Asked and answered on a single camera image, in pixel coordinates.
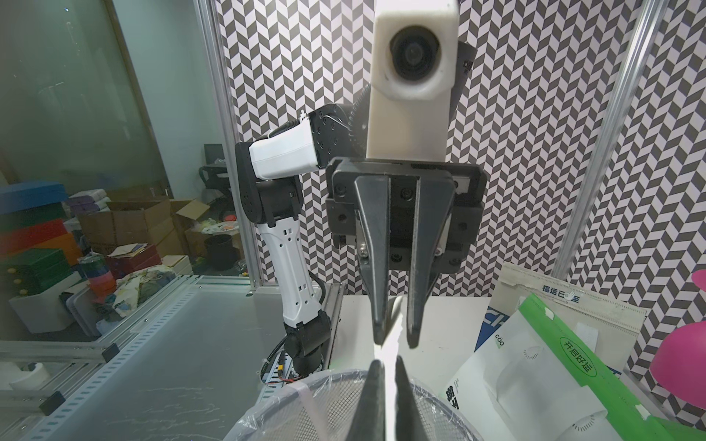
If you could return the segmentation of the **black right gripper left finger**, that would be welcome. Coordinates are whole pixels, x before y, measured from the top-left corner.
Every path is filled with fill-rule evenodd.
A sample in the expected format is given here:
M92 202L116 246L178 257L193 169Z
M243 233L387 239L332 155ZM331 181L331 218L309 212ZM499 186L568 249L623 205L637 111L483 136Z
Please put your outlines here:
M383 441L385 439L384 364L375 359L366 375L347 441Z

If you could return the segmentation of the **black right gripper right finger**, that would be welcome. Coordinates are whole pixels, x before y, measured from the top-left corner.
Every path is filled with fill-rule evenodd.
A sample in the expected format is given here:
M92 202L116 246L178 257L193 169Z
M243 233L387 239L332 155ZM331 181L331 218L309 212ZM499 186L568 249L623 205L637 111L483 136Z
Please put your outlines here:
M395 361L395 440L428 441L404 361Z

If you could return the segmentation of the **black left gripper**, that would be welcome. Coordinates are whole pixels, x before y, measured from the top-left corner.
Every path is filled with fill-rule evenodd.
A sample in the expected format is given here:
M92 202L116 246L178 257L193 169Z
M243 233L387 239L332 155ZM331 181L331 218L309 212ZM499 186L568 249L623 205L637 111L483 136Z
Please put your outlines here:
M417 348L432 270L459 272L478 237L487 173L470 164L338 157L325 175L336 246L353 245L363 233L367 257L360 257L360 274L371 301L374 343L386 338L389 268L410 270L406 340ZM439 239L443 252L435 255Z

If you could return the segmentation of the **white paper receipt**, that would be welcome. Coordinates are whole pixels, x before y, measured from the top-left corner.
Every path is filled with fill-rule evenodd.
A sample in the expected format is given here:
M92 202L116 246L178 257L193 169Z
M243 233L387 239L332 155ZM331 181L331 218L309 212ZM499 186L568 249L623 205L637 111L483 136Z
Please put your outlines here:
M396 385L396 362L400 339L404 330L406 296L390 299L388 322L384 342L376 349L376 358L384 366L384 439L395 440L398 387Z

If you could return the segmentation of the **green white takeout bag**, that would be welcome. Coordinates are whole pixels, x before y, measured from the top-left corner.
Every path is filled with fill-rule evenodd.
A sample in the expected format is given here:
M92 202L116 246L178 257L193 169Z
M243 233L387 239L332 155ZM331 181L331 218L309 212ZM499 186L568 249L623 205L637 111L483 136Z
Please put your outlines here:
M485 440L702 440L652 415L531 294L450 378L442 398Z

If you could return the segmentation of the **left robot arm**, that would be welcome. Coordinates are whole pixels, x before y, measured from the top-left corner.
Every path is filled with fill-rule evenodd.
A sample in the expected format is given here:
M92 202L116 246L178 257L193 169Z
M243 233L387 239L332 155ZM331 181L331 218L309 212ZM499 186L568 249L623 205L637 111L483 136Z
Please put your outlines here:
M327 174L330 228L355 242L377 342L385 335L390 272L409 277L407 341L417 347L436 281L460 269L480 230L483 168L367 158L370 101L365 88L352 105L325 105L235 147L241 205L270 250L281 289L279 348L300 377L323 364L332 334L324 284L303 256L301 175Z

